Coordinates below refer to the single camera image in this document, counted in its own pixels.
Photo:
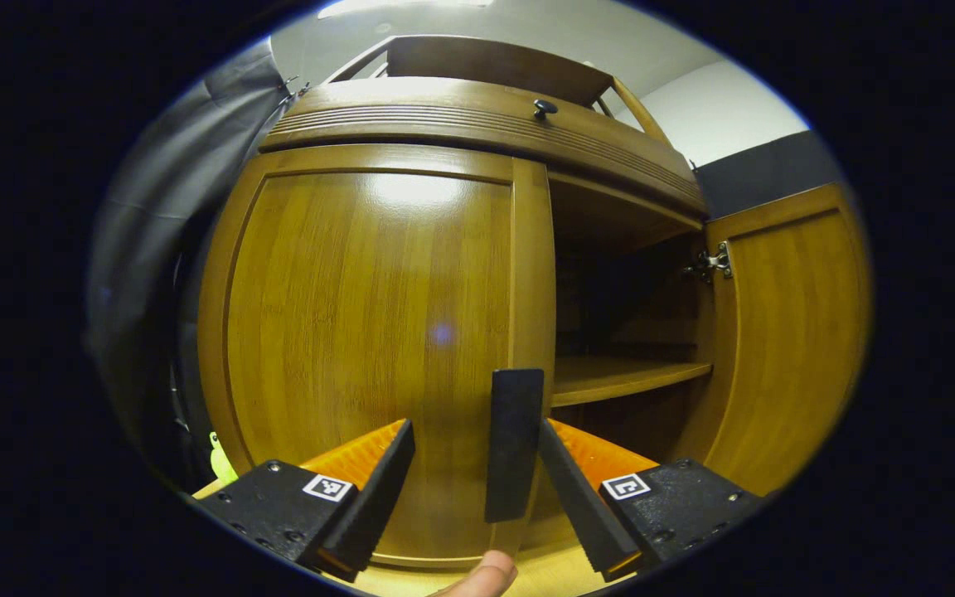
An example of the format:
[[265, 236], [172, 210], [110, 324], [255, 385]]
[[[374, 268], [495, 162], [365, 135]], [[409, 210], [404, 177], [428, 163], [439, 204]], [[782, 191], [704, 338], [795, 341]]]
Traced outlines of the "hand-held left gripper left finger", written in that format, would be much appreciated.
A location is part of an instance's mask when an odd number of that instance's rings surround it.
[[413, 457], [413, 424], [397, 420], [302, 465], [269, 459], [197, 505], [281, 559], [352, 582], [371, 563]]

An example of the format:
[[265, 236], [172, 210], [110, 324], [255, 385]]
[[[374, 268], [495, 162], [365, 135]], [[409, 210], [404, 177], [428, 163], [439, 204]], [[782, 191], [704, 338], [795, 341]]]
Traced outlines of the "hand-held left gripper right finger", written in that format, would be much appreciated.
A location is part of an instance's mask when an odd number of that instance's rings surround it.
[[562, 510], [606, 582], [692, 556], [763, 506], [694, 459], [667, 464], [546, 419], [539, 454]]

